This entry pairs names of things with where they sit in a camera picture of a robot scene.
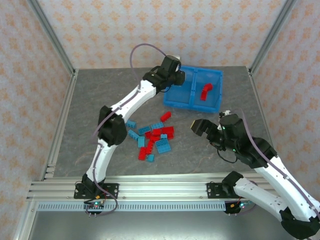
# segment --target blue container divider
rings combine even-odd
[[[182,86],[172,86],[164,93],[163,104],[170,107],[196,110],[206,113],[218,113],[222,101],[223,72],[219,70],[181,66],[185,72]],[[205,84],[211,83],[213,89],[208,92],[206,101],[200,100]]]

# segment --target purple cable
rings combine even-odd
[[[243,120],[243,124],[244,124],[244,128],[246,131],[246,134],[249,137],[249,140],[251,142],[251,144],[253,145],[254,149],[259,153],[259,155],[268,163],[270,164],[270,166],[272,166],[275,170],[277,170],[285,179],[287,179],[294,187],[295,189],[301,194],[301,196],[306,200],[306,202],[309,204],[309,206],[311,207],[311,209],[315,212],[315,214],[317,215],[317,217],[320,219],[320,213],[317,211],[316,207],[312,204],[312,202],[309,200],[309,198],[305,195],[305,193],[301,190],[301,188],[291,179],[289,178],[289,176],[287,174],[285,174],[281,169],[279,169],[276,165],[274,165],[263,153],[262,151],[260,151],[260,149],[258,148],[258,146],[256,145],[255,141],[252,138],[252,135],[250,134],[249,131],[249,127],[247,124],[247,120],[245,117],[245,113],[241,108],[237,108],[234,111],[240,111],[242,114],[242,120]]]
[[[130,102],[132,99],[134,99],[135,96],[137,96],[137,94],[139,93],[139,90],[140,90],[140,88],[141,88],[141,82],[139,81],[139,77],[138,77],[138,75],[137,75],[137,73],[135,72],[135,69],[134,69],[134,67],[133,67],[132,57],[133,57],[134,51],[135,51],[138,47],[141,47],[141,46],[149,46],[149,47],[152,47],[152,48],[158,50],[159,52],[161,52],[164,56],[166,56],[166,54],[165,54],[162,50],[160,50],[160,49],[157,48],[156,46],[154,46],[154,45],[152,45],[152,44],[149,44],[149,43],[141,43],[141,44],[138,44],[137,46],[135,46],[135,47],[132,49],[132,51],[131,51],[131,53],[130,53],[130,67],[131,67],[132,72],[133,72],[133,74],[135,75],[137,81],[139,82],[137,91],[133,94],[132,97],[130,97],[127,101],[125,101],[125,102],[122,103],[120,106],[118,106],[118,107],[117,107],[115,110],[113,110],[108,116],[106,116],[105,119],[102,120],[102,122],[98,125],[98,127],[95,129],[94,133],[92,134],[91,140],[93,140],[93,138],[97,135],[99,129],[103,126],[103,124],[105,124],[105,122],[106,122],[114,113],[116,113],[119,109],[121,109],[123,106],[125,106],[127,103],[129,103],[129,102]],[[96,185],[96,187],[97,187],[99,190],[101,190],[101,191],[102,191],[103,193],[105,193],[105,194],[108,194],[108,195],[115,201],[115,207],[114,207],[112,210],[107,211],[107,212],[102,212],[102,213],[100,213],[100,214],[97,215],[97,216],[104,216],[104,215],[108,215],[108,214],[113,213],[113,212],[118,208],[118,201],[117,201],[117,199],[116,199],[115,196],[113,196],[113,195],[112,195],[111,193],[109,193],[108,191],[104,190],[104,189],[98,184],[98,182],[97,182],[97,179],[96,179],[96,164],[97,164],[99,155],[100,155],[100,153],[101,153],[101,151],[102,151],[102,149],[103,149],[102,144],[98,143],[98,145],[100,146],[100,149],[99,149],[99,151],[98,151],[98,153],[97,153],[97,155],[96,155],[96,157],[95,157],[95,159],[94,159],[94,161],[93,161],[93,166],[92,166],[92,167],[93,167],[93,171],[92,171],[92,174],[93,174],[93,182],[94,182],[94,184]],[[94,205],[94,204],[92,203],[92,204],[88,204],[88,205],[86,206],[86,208],[85,208],[85,213],[86,213],[86,214],[88,214],[88,215],[90,214],[90,213],[88,212],[88,208],[90,208],[90,207],[93,206],[93,205]]]

